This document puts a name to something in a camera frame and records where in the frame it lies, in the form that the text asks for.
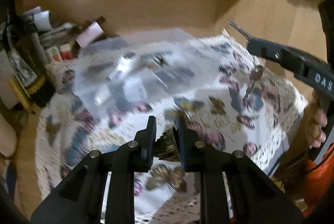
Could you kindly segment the person's right hand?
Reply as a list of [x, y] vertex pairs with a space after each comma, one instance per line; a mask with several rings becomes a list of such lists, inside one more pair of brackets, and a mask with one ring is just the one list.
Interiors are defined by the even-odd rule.
[[327, 117], [319, 104], [320, 93], [313, 91], [312, 103], [309, 107], [308, 121], [306, 123], [306, 140], [309, 146], [320, 148], [326, 140], [322, 128], [327, 125]]

